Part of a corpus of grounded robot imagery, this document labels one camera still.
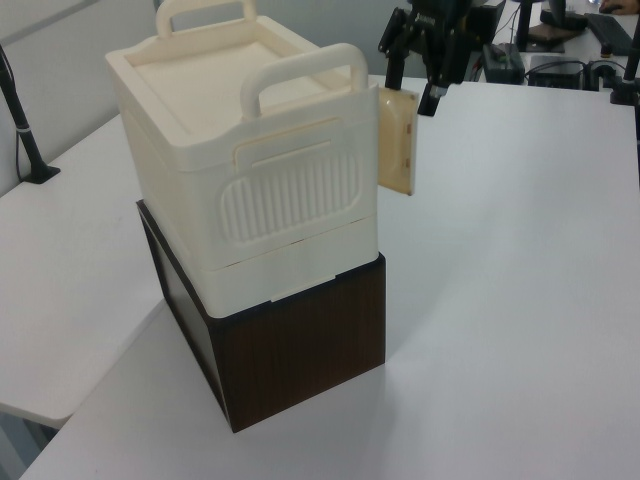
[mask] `carrying handle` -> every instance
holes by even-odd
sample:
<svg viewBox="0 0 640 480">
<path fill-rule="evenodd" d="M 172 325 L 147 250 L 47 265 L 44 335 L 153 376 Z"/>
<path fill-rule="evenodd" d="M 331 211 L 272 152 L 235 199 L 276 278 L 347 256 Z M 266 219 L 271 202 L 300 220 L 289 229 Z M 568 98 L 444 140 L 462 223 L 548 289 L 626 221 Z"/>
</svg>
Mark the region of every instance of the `carrying handle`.
<svg viewBox="0 0 640 480">
<path fill-rule="evenodd" d="M 351 90 L 354 92 L 365 90 L 369 76 L 367 61 L 357 47 L 347 43 L 338 43 L 267 64 L 249 75 L 242 84 L 240 89 L 242 116 L 246 120 L 260 117 L 260 92 L 265 88 L 343 65 L 351 67 Z"/>
<path fill-rule="evenodd" d="M 165 0 L 156 12 L 158 36 L 163 39 L 171 37 L 171 19 L 179 13 L 236 2 L 242 3 L 245 20 L 254 21 L 257 18 L 255 0 Z"/>
</svg>

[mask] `gray floor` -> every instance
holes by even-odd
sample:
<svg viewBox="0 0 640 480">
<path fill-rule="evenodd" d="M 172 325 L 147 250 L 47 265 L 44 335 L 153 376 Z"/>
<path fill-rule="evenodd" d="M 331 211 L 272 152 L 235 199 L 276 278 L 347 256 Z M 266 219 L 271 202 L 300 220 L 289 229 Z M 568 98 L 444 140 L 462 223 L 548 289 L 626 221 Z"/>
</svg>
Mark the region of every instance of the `gray floor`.
<svg viewBox="0 0 640 480">
<path fill-rule="evenodd" d="M 18 480 L 56 430 L 0 413 L 0 480 Z"/>
</svg>

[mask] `keyboard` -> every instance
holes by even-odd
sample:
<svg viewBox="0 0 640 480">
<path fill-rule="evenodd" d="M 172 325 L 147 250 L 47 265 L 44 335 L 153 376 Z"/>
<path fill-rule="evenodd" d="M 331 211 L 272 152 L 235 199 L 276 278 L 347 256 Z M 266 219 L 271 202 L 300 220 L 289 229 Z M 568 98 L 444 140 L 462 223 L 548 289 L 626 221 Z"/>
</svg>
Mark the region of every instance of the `keyboard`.
<svg viewBox="0 0 640 480">
<path fill-rule="evenodd" d="M 595 13 L 587 13 L 585 16 L 589 21 L 589 28 L 600 44 L 608 43 L 611 45 L 614 55 L 629 56 L 631 37 L 615 18 Z"/>
</svg>

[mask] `dark wooden box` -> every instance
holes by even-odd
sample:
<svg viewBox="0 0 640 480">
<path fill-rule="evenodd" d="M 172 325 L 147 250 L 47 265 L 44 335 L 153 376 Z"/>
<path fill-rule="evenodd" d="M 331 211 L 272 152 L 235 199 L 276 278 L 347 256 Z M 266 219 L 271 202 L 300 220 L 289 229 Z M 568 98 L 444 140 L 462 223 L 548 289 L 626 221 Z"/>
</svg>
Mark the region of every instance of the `dark wooden box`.
<svg viewBox="0 0 640 480">
<path fill-rule="evenodd" d="M 167 303 L 231 430 L 238 432 L 385 360 L 385 259 L 277 302 L 207 315 L 144 201 Z"/>
</svg>

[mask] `person's hand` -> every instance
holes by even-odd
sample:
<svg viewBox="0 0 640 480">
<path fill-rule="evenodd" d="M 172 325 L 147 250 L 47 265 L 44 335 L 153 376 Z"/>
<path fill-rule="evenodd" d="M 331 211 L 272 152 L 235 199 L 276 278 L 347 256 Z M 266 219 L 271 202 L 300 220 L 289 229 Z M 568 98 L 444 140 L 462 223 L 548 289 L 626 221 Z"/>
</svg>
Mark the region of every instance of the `person's hand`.
<svg viewBox="0 0 640 480">
<path fill-rule="evenodd" d="M 602 0 L 600 13 L 634 15 L 640 13 L 640 3 L 638 0 Z"/>
</svg>

